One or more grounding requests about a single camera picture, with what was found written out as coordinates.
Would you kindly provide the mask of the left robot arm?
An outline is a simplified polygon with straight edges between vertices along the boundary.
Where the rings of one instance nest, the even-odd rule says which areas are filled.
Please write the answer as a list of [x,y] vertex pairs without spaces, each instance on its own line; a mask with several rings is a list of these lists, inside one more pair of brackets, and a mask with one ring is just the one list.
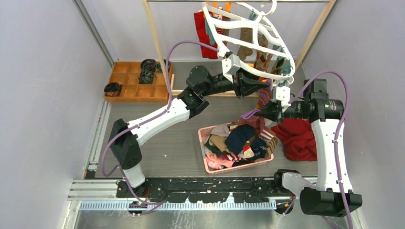
[[167,105],[137,120],[114,122],[107,148],[113,152],[118,167],[134,197],[146,193],[146,178],[140,162],[140,147],[168,127],[199,115],[207,106],[205,96],[234,91],[238,98],[267,88],[269,74],[248,64],[224,67],[222,73],[211,75],[202,65],[191,69],[186,88]]

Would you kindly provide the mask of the maroon orange heel sock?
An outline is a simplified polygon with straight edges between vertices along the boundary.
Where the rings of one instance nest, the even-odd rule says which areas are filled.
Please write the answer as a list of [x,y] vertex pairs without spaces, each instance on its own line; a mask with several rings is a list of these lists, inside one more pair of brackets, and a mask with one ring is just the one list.
[[241,115],[236,124],[249,125],[253,127],[256,132],[261,132],[266,127],[266,122],[264,117],[257,115],[259,111],[260,109],[254,109]]

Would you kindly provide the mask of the maroon purple orange striped sock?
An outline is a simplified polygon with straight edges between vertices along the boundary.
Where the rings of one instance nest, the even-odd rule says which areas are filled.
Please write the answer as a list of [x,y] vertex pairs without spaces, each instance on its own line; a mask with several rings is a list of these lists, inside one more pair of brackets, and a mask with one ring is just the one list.
[[265,106],[272,99],[272,80],[261,77],[261,78],[259,78],[259,81],[262,83],[266,83],[267,87],[264,89],[260,89],[257,92],[258,93],[258,102],[256,103],[255,109]]

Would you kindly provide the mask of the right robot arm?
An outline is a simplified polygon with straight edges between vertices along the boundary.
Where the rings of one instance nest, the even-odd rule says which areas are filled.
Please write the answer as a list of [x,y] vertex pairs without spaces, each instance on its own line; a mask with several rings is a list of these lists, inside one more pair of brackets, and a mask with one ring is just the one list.
[[296,170],[278,169],[273,191],[279,196],[291,192],[304,214],[342,218],[362,206],[362,196],[354,194],[345,165],[344,105],[329,98],[325,79],[306,80],[305,86],[302,101],[292,101],[289,87],[274,87],[271,102],[257,114],[280,124],[288,118],[309,121],[317,151],[317,182],[311,183]]

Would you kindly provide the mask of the white plastic clip hanger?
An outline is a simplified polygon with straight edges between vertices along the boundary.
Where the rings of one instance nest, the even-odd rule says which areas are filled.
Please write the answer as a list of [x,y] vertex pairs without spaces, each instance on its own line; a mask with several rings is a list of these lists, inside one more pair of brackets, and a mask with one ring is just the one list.
[[[255,14],[254,12],[253,12],[253,10],[249,10],[249,9],[247,9],[247,8],[245,8],[245,7],[243,7],[244,9],[246,9],[247,11],[248,11],[248,16],[247,17],[245,17],[246,19],[248,19],[248,20],[251,20],[251,21],[255,21],[255,19],[256,18],[258,18],[258,15],[257,14]],[[206,20],[206,23],[207,23],[207,25],[208,25],[208,27],[210,27],[209,26],[209,24],[208,24],[208,20],[207,19],[209,19],[209,18],[214,18],[214,19],[217,19],[217,20],[221,20],[221,21],[234,21],[233,19],[230,19],[230,18],[228,18],[228,17],[226,17],[226,16],[224,16],[224,15],[220,15],[220,14],[217,14],[217,13],[213,13],[213,12],[209,12],[209,16],[208,15],[206,15],[205,13],[204,13],[204,16],[205,16],[205,20]],[[264,21],[261,21],[260,22],[261,24],[264,24],[265,26],[268,26],[268,24],[266,24],[266,22],[264,22]],[[216,33],[217,34],[221,34],[221,35],[225,35],[225,36],[229,36],[229,37],[231,37],[231,38],[234,38],[234,39],[237,39],[237,40],[241,40],[241,41],[243,41],[243,42],[247,42],[247,43],[249,43],[249,44],[253,44],[254,43],[254,40],[256,40],[256,42],[258,43],[258,35],[259,34],[262,34],[261,33],[261,31],[260,30],[262,30],[262,31],[265,31],[265,35],[267,34],[267,35],[270,35],[270,36],[272,36],[272,37],[278,37],[278,36],[276,36],[272,31],[267,31],[266,30],[266,27],[262,27],[262,29],[259,29],[259,31],[258,31],[258,35],[257,36],[254,36],[253,35],[253,30],[252,29],[250,29],[250,28],[236,28],[236,29],[223,29],[223,28],[219,28],[218,26],[215,26],[215,28],[216,28]],[[212,31],[210,30],[210,32],[211,32],[211,38],[212,39],[214,39],[214,37],[213,37],[213,33],[212,33]],[[234,54],[233,53],[233,51],[232,50],[230,50],[229,48],[228,48],[228,43],[229,42],[223,42],[224,43],[224,45],[227,47],[227,49],[229,50],[229,51],[225,51],[225,56],[228,54],[228,53],[232,53],[232,54]],[[240,48],[242,48],[242,49],[247,49],[247,50],[249,50],[249,51],[256,51],[255,49],[251,49],[251,48],[247,48],[247,47],[244,47],[244,46],[241,46],[241,45],[238,45]],[[281,48],[279,45],[275,45],[275,44],[273,44],[272,42],[270,42],[269,40],[268,40],[268,48],[267,49],[271,49],[271,50],[274,50],[274,51],[278,51],[278,52],[282,52],[282,53],[284,53],[285,51],[283,50],[283,48]],[[239,56],[239,58],[240,58],[240,60],[242,61],[242,62],[244,62],[244,63],[246,63],[245,62],[245,55],[243,55],[243,54],[238,54],[237,56]],[[281,85],[287,85],[287,82],[288,81],[291,81],[291,79],[289,79],[289,80],[287,80],[287,81],[279,81],[279,80],[273,80],[274,81],[274,83],[280,83]]]

